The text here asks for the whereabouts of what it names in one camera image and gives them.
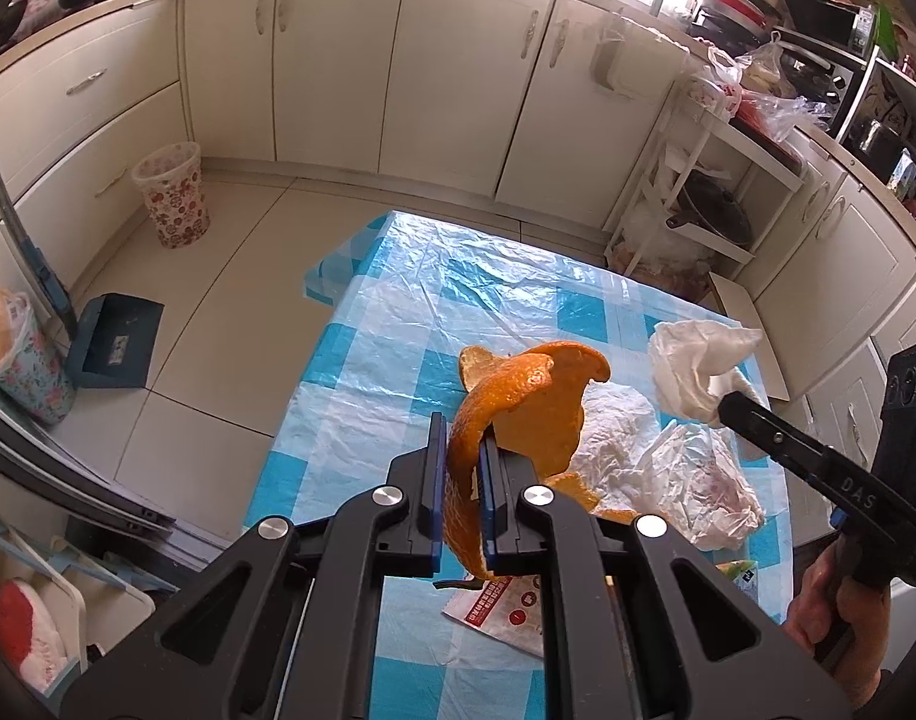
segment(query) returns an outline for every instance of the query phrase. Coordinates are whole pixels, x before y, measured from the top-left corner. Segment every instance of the kitchen cabinet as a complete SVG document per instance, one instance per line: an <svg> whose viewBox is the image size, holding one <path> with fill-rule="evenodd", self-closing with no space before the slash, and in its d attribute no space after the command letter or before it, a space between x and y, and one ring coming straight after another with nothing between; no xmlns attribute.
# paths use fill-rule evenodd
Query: kitchen cabinet
<svg viewBox="0 0 916 720"><path fill-rule="evenodd" d="M795 134L801 136L800 140L793 138ZM810 148L810 141L804 135L792 133L789 140L805 157L804 184L765 236L755 252L755 259L735 277L735 281L748 290L752 300L758 298L786 266L821 215L839 197L839 188L845 180L844 167L827 152L819 151L817 146Z"/></svg>
<svg viewBox="0 0 916 720"><path fill-rule="evenodd" d="M648 94L595 80L591 68L609 40L627 52L623 76L644 71ZM557 0L496 199L600 229L686 56L632 20Z"/></svg>
<svg viewBox="0 0 916 720"><path fill-rule="evenodd" d="M0 72L0 171L12 201L99 127L178 80L176 1L101 16Z"/></svg>
<svg viewBox="0 0 916 720"><path fill-rule="evenodd" d="M821 442L871 470L882 432L885 372L868 338L807 394Z"/></svg>
<svg viewBox="0 0 916 720"><path fill-rule="evenodd" d="M195 140L206 157L274 160L274 0L184 0Z"/></svg>
<svg viewBox="0 0 916 720"><path fill-rule="evenodd" d="M552 0L402 0L381 175L493 196Z"/></svg>
<svg viewBox="0 0 916 720"><path fill-rule="evenodd" d="M755 301L792 398L868 338L915 271L905 233L847 177Z"/></svg>
<svg viewBox="0 0 916 720"><path fill-rule="evenodd" d="M277 159L378 172L402 0L277 0Z"/></svg>
<svg viewBox="0 0 916 720"><path fill-rule="evenodd" d="M87 138L15 204L34 245L69 289L141 208L131 168L157 148L184 140L181 86L174 83Z"/></svg>
<svg viewBox="0 0 916 720"><path fill-rule="evenodd" d="M881 326L872 333L872 341L886 367L894 355L916 345L916 279Z"/></svg>

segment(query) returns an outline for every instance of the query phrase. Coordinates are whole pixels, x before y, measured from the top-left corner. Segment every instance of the drawer handle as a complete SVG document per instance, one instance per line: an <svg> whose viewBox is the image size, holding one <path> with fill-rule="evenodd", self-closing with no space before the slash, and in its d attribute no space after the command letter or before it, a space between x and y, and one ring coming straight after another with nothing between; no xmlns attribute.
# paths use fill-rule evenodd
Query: drawer handle
<svg viewBox="0 0 916 720"><path fill-rule="evenodd" d="M255 28L258 30L259 35L265 33L265 25L261 23L261 6L263 6L264 3L265 0L258 0L258 4L255 5Z"/></svg>
<svg viewBox="0 0 916 720"><path fill-rule="evenodd" d="M524 33L524 48L522 49L522 59L528 58L528 49L531 47L531 42L535 39L535 30L538 29L538 16L541 16L541 13L537 10L531 12L531 20L528 23L528 28Z"/></svg>
<svg viewBox="0 0 916 720"><path fill-rule="evenodd" d="M809 218L809 212L812 210L812 205L815 205L815 200L818 199L818 196L821 194L822 190L825 190L826 193L831 189L831 184L828 181L822 181L822 184L812 196L809 197L809 201L805 203L805 210L802 211L802 222L805 223Z"/></svg>
<svg viewBox="0 0 916 720"><path fill-rule="evenodd" d="M90 74L90 76L88 76L81 83L76 83L70 89L65 90L64 93L68 95L68 97L70 97L71 95L76 95L82 89L87 89L89 86L91 86L91 84L97 81L101 76L104 76L104 74L106 73L107 73L107 68L101 68L101 70L97 71L96 73Z"/></svg>
<svg viewBox="0 0 916 720"><path fill-rule="evenodd" d="M565 41L568 39L568 27L571 25L569 19L565 19L562 22L562 25L558 29L558 40L555 41L555 47L551 50L551 60L548 60L548 67L554 69L555 65L558 64L558 57L562 55L562 51L565 50Z"/></svg>
<svg viewBox="0 0 916 720"><path fill-rule="evenodd" d="M288 23L286 23L284 20L284 17L285 17L284 7L285 7L285 4L287 4L287 1L288 0L282 0L279 2L279 31L281 32L283 32L285 29L288 28Z"/></svg>
<svg viewBox="0 0 916 720"><path fill-rule="evenodd" d="M861 434L858 432L858 420L855 419L855 404L848 404L848 424L852 428L852 439L855 441L855 446L858 447L858 454L861 455L861 466L865 470L871 469L871 464L868 463L868 455L865 454L865 450L861 448Z"/></svg>
<svg viewBox="0 0 916 720"><path fill-rule="evenodd" d="M844 217L845 210L847 208L848 208L848 201L845 199L844 194L841 194L841 196L839 196L839 199L836 199L836 201L834 201L834 205L831 206L831 208L826 210L826 212L821 215L820 220L818 220L818 224L815 225L815 241L824 241L828 237L827 235L822 235L822 230L825 229L826 221L828 221L829 218L831 218L831 213L833 213L834 210L839 209L839 217L836 218L836 220L834 220L834 224L831 225L831 228L834 229L836 225L839 224L839 221L841 221L841 218Z"/></svg>
<svg viewBox="0 0 916 720"><path fill-rule="evenodd" d="M124 178L126 175L128 175L128 167L125 167L125 170L122 170L122 172L120 172L113 180L111 180L111 183L107 185L106 187L104 187L104 189L102 189L101 191L96 191L95 196L100 197L106 191L109 191L109 189L116 186L118 182L121 181L121 179Z"/></svg>

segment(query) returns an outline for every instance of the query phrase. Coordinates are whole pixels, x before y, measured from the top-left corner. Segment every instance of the white shelf rack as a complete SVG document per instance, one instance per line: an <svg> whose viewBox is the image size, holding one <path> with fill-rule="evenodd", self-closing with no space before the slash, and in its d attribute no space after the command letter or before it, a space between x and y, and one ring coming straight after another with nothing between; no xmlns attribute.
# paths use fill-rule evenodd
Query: white shelf rack
<svg viewBox="0 0 916 720"><path fill-rule="evenodd" d="M655 167L657 167L659 160L663 158L668 160L666 154L669 151L668 145L670 140L666 132L668 125L673 121L676 113L684 114L685 117L696 122L700 128L700 134L698 135L695 146L690 151L687 149L685 150L684 165L681 164L680 160L676 160L677 164L671 165L671 161L669 160L669 165L673 167L673 170L679 172L679 175L668 195L663 196L661 191L651 183L648 177L652 174L653 170L655 170ZM743 179L740 181L740 184L738 184L738 189L735 191L735 201L737 201L738 204L743 204L749 186L752 185L755 178L762 172L771 175L783 186L783 188L785 188L782 199L777 204L774 213L768 219L767 223L765 223L764 229L759 231L754 242L752 242L752 245L750 245L747 250L738 247L733 244L733 242L728 241L720 235L716 235L716 233L711 232L711 230L707 230L694 223L685 223L677 227L668 227L666 225L668 218L671 217L671 206L677 200L678 194L682 191L682 187L685 186L685 181L687 181L687 178L692 174L692 170L695 170L695 167L698 165L698 160L705 146L713 137L723 143L727 143L728 146L738 151L740 154L743 154L752 163L743 176ZM642 156L639 157L636 170L632 172L632 175L640 176L637 180L637 184L634 185L634 190L631 191L630 196L626 196L626 193L622 193L622 196L618 199L618 203L615 204L615 210L613 210L609 218L610 223L616 213L618 213L618 208L621 207L624 202L624 211L621 213L618 224L615 226L615 231L613 231L612 236L610 236L610 241L608 242L608 255L612 253L613 248L620 240L625 221L639 201L643 199L645 202L651 203L658 213L656 213L654 228L650 234L645 237L639 250L634 252L634 257L631 262L629 262L628 266L626 266L624 271L624 275L626 276L631 276L634 269L637 268L637 264L639 264L642 259L642 255L647 252L649 245L651 245L656 234L658 234L661 225L666 225L667 229L672 232L692 241L699 242L702 245L706 245L706 247L709 247L711 250L723 254L737 263L737 269L741 269L754 259L755 252L758 250L759 246L762 245L765 236L768 235L771 228L775 225L776 221L778 221L779 216L786 207L788 207L788 202L791 201L793 194L801 189L803 184L803 180L799 175L796 175L792 170L788 170L788 168L775 159L775 157L767 151L764 151L764 148L739 132L735 127L731 127L728 122L720 119L719 116L716 116L714 111L706 110L698 103L695 103L694 100L684 93L680 85L676 85L676 89L669 95L668 103L666 103L666 110L663 110L661 116L658 117L658 124L655 127L655 131L652 133L652 137L649 138L649 143L646 144L644 151L642 151Z"/></svg>

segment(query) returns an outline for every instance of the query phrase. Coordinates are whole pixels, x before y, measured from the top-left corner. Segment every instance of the white tissue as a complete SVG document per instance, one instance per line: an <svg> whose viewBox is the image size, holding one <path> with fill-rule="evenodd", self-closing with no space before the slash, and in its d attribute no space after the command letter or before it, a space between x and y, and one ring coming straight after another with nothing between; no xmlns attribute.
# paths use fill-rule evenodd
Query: white tissue
<svg viewBox="0 0 916 720"><path fill-rule="evenodd" d="M729 392L743 392L767 407L735 367L754 353L763 337L761 330L728 327L714 319L659 322L648 342L648 356L661 410L721 427L719 403Z"/></svg>

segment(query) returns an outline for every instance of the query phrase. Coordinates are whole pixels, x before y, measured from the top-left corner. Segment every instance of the blue checkered tablecloth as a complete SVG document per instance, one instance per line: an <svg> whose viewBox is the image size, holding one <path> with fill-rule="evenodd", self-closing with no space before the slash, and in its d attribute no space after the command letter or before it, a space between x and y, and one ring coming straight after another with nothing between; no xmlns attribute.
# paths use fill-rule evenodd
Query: blue checkered tablecloth
<svg viewBox="0 0 916 720"><path fill-rule="evenodd" d="M599 349L615 383L656 404L648 337L658 322L719 319L620 275L517 242L414 215L378 218L306 274L306 295L335 307L288 405L245 522L329 517L385 480L395 456L426 445L428 418L451 421L465 395L458 353L516 353L571 338ZM764 396L754 359L744 372ZM661 424L668 422L660 415ZM759 562L759 603L776 621L792 595L783 471L743 464L767 513L739 553ZM463 576L445 548L436 576ZM442 614L450 591L385 583L373 720L541 720L541 661Z"/></svg>

